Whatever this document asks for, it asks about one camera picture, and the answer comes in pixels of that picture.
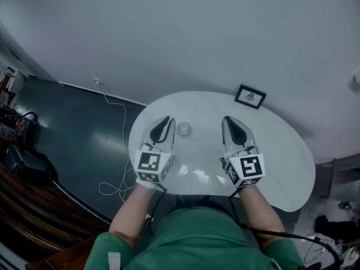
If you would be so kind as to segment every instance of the table top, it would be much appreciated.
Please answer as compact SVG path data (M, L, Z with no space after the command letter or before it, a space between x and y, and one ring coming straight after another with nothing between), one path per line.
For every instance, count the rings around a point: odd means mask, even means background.
M176 125L188 122L189 137L175 132L175 159L163 186L170 194L229 196L235 189L219 160L225 153L221 123L227 115L253 131L259 152L264 155L265 177L256 184L264 197L287 212L301 208L315 181L315 164L309 148L279 116L264 107L256 110L237 103L231 95L179 92L148 105L130 133L131 162L140 148L143 131L156 119L170 116L175 118Z

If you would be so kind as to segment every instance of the dark green floor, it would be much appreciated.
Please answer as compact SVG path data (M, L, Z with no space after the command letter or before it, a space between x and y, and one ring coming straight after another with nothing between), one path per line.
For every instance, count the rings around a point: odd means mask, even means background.
M143 106L121 103L127 107L127 127L125 141L131 127L142 111ZM118 195L103 196L98 191L101 182L120 186L128 154L123 144L122 129L124 109L119 105L109 105L102 95L71 87L62 87L57 83L29 79L16 102L19 113L34 111L43 125L36 149L47 155L58 172L59 182L73 195L96 209L108 218L113 218L122 202ZM135 176L127 175L127 185L134 185ZM112 188L102 188L113 192ZM153 207L160 193L152 200ZM213 202L223 205L231 212L226 197L213 196ZM234 204L240 221L246 222L240 200ZM160 218L174 206L173 195L166 195L159 204L154 219L154 229ZM276 209L288 232L292 232L300 215L300 210L287 213ZM252 244L251 233L246 234ZM143 249L149 237L143 233Z

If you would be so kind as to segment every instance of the green shirt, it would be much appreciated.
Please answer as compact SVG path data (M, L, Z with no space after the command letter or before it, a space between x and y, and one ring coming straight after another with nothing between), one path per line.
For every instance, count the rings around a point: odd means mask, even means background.
M175 211L162 219L148 248L133 257L133 249L112 233L96 238L85 270L109 268L108 252L119 252L121 267L149 270L283 269L303 265L291 240L271 243L264 254L248 244L241 228L211 208Z

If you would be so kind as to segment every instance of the picture frame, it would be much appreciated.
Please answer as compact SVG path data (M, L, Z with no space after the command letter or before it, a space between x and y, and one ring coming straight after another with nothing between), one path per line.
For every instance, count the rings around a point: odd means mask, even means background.
M235 97L235 102L251 108L259 109L266 97L266 93L240 85L240 89Z

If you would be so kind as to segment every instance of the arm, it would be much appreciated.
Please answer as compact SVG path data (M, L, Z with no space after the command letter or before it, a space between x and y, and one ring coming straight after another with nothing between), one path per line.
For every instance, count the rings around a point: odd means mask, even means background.
M111 222L109 232L125 240L132 248L144 226L154 191L138 184Z
M279 216L266 201L257 186L247 186L243 189L240 192L240 199L244 205L247 219L249 220L249 224L252 228L285 232ZM254 235L262 252L270 243L283 239L282 237L257 233L254 233Z

